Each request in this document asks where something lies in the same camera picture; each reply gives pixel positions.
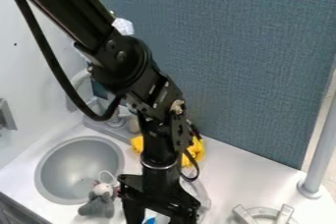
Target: gray partition panel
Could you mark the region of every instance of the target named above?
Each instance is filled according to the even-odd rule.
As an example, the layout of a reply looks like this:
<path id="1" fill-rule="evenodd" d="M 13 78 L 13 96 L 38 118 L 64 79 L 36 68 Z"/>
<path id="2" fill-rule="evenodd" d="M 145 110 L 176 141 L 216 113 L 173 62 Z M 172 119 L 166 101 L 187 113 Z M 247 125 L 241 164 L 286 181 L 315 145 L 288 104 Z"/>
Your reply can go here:
<path id="1" fill-rule="evenodd" d="M 207 136 L 300 168 L 336 52 L 336 0 L 102 0 Z"/>

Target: metal sink basin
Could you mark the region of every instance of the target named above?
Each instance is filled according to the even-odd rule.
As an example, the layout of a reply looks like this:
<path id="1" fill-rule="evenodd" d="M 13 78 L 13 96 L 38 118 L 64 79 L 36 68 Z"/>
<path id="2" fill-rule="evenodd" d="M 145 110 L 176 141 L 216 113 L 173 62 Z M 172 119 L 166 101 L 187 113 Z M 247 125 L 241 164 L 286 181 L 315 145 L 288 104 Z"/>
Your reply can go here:
<path id="1" fill-rule="evenodd" d="M 124 169 L 124 155 L 117 144 L 101 137 L 79 137 L 52 148 L 35 171 L 37 190 L 60 204 L 87 202 L 98 173 L 119 175 Z"/>

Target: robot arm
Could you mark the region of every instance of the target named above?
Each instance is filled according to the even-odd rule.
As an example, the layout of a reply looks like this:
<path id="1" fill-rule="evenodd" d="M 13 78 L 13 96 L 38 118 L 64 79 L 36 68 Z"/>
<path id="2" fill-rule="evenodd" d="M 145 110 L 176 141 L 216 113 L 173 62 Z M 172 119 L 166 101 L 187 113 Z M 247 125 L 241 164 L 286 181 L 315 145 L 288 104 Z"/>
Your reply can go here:
<path id="1" fill-rule="evenodd" d="M 142 175 L 119 177 L 128 223 L 141 224 L 146 208 L 170 216 L 172 224 L 196 223 L 199 202 L 179 183 L 182 154 L 196 166 L 187 151 L 193 143 L 185 101 L 174 82 L 158 69 L 146 45 L 114 29 L 114 17 L 98 0 L 30 0 L 91 60 L 92 77 L 116 94 L 106 113 L 95 115 L 72 88 L 27 0 L 15 1 L 56 79 L 88 117 L 107 120 L 121 99 L 137 109 L 144 139 Z"/>

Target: yellow toy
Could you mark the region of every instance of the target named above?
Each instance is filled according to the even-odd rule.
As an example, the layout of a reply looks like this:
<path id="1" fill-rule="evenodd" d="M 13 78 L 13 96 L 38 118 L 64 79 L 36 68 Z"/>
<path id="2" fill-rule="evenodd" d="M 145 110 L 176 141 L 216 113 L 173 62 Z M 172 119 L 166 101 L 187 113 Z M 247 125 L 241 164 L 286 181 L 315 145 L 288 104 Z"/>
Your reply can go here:
<path id="1" fill-rule="evenodd" d="M 198 140 L 196 137 L 193 137 L 193 145 L 188 147 L 189 153 L 195 159 L 195 161 L 201 161 L 204 157 L 204 144 L 203 140 Z M 138 154 L 143 151 L 143 137 L 138 136 L 131 139 L 132 150 Z M 190 167 L 193 166 L 192 162 L 188 159 L 188 157 L 183 154 L 182 156 L 182 166 Z"/>

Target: metal pipe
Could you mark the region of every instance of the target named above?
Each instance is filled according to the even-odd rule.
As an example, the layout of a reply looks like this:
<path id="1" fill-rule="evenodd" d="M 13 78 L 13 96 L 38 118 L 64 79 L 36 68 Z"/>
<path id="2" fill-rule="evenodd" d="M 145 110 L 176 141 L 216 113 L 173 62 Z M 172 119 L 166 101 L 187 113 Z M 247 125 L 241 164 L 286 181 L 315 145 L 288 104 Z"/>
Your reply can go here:
<path id="1" fill-rule="evenodd" d="M 320 185 L 336 146 L 336 95 L 326 118 L 316 151 L 313 155 L 306 178 L 299 182 L 299 191 L 308 198 L 319 198 Z"/>

